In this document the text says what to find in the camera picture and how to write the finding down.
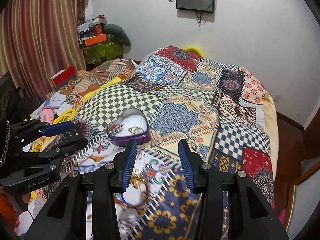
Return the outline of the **green patterned box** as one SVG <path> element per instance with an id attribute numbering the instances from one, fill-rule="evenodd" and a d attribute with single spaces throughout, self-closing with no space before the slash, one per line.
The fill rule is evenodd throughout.
<path id="1" fill-rule="evenodd" d="M 123 46 L 117 41 L 107 40 L 83 48 L 87 64 L 102 64 L 123 54 Z"/>

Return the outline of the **purple heart-shaped tin box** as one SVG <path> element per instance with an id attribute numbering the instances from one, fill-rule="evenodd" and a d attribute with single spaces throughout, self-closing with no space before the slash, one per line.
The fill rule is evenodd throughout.
<path id="1" fill-rule="evenodd" d="M 144 113 L 140 109 L 125 109 L 116 120 L 107 126 L 107 135 L 112 144 L 120 147 L 127 146 L 131 139 L 138 145 L 150 141 L 150 126 Z"/>

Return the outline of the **striped brown curtain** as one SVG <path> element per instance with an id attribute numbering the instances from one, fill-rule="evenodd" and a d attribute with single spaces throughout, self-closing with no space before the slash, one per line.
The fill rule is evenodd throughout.
<path id="1" fill-rule="evenodd" d="M 88 0 L 9 0 L 1 12 L 1 67 L 37 103 L 53 90 L 50 77 L 86 68 L 77 27 Z"/>

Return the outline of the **colourful patchwork bedspread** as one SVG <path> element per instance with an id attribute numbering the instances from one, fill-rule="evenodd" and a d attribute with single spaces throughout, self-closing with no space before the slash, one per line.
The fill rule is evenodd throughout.
<path id="1" fill-rule="evenodd" d="M 217 63 L 174 46 L 146 56 L 124 80 L 84 96 L 72 117 L 88 146 L 67 157 L 66 172 L 93 172 L 121 151 L 107 126 L 140 109 L 151 139 L 138 148 L 131 183 L 115 196 L 122 239 L 192 239 L 200 199 L 186 187 L 178 159 L 185 139 L 221 172 L 244 170 L 274 204 L 278 128 L 273 100 L 244 67 Z"/>

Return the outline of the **red and white box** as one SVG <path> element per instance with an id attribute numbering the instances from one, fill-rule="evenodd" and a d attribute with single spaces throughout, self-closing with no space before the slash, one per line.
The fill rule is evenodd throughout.
<path id="1" fill-rule="evenodd" d="M 74 66 L 68 66 L 67 68 L 59 71 L 58 73 L 54 74 L 50 77 L 51 82 L 53 83 L 54 87 L 57 87 L 67 81 L 69 78 L 76 74 L 76 70 Z"/>

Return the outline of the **orange shoe box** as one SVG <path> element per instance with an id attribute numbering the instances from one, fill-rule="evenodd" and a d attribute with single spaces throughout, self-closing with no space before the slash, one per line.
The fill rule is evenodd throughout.
<path id="1" fill-rule="evenodd" d="M 99 34 L 91 37 L 87 37 L 83 40 L 83 43 L 86 47 L 95 45 L 100 42 L 104 42 L 107 40 L 106 34 Z"/>

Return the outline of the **brown striped patchwork cloth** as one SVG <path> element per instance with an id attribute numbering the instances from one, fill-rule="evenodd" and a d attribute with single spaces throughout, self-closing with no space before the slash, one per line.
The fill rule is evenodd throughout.
<path id="1" fill-rule="evenodd" d="M 78 71 L 75 78 L 59 89 L 59 93 L 65 95 L 66 102 L 76 108 L 86 94 L 99 89 L 114 78 L 117 78 L 115 83 L 124 80 L 135 69 L 135 63 L 129 59 L 106 61 L 91 71 Z"/>

